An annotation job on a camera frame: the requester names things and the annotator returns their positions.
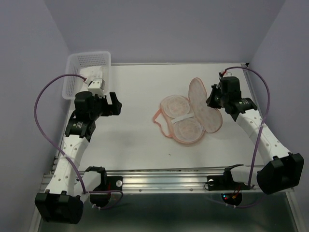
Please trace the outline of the white bra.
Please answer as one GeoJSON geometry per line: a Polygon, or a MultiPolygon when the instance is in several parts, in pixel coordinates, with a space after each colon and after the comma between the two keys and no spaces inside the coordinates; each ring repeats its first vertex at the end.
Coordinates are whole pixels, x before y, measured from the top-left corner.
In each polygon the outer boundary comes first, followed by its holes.
{"type": "Polygon", "coordinates": [[[103,79],[106,83],[108,82],[108,69],[103,66],[91,66],[82,68],[79,71],[79,75],[85,77],[89,81],[94,79],[103,79]]]}

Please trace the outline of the floral mesh laundry bag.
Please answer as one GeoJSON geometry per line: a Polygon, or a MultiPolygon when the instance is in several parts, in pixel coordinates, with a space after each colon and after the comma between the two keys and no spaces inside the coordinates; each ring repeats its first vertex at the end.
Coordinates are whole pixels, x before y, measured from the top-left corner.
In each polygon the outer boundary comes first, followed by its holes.
{"type": "Polygon", "coordinates": [[[220,111],[208,107],[206,100],[207,91],[202,80],[194,78],[189,84],[188,96],[165,97],[152,121],[165,137],[180,144],[194,144],[205,133],[217,132],[223,124],[220,111]]]}

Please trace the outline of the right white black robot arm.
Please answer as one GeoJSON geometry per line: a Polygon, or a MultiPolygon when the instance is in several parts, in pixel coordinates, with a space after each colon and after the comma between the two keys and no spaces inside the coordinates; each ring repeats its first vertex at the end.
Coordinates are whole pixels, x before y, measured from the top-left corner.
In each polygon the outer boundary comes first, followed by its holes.
{"type": "Polygon", "coordinates": [[[296,187],[301,178],[304,159],[299,153],[288,150],[260,116],[257,106],[250,98],[241,96],[237,77],[226,76],[213,85],[206,103],[211,108],[224,108],[233,120],[246,132],[255,145],[264,166],[257,168],[242,164],[226,167],[222,175],[209,176],[209,190],[233,190],[239,185],[250,189],[258,186],[269,195],[296,187]]]}

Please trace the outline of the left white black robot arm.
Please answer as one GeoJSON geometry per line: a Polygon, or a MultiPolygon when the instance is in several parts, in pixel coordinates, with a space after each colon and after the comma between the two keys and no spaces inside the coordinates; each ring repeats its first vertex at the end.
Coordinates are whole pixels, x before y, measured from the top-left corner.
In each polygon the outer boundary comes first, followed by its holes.
{"type": "Polygon", "coordinates": [[[69,117],[63,147],[57,146],[60,157],[52,179],[43,193],[35,197],[35,205],[46,222],[77,224],[82,218],[84,202],[90,195],[111,197],[123,192],[108,183],[106,169],[88,167],[84,174],[78,171],[82,156],[88,147],[96,128],[95,122],[101,116],[118,116],[122,104],[116,93],[110,92],[112,103],[89,91],[75,95],[69,117]]]}

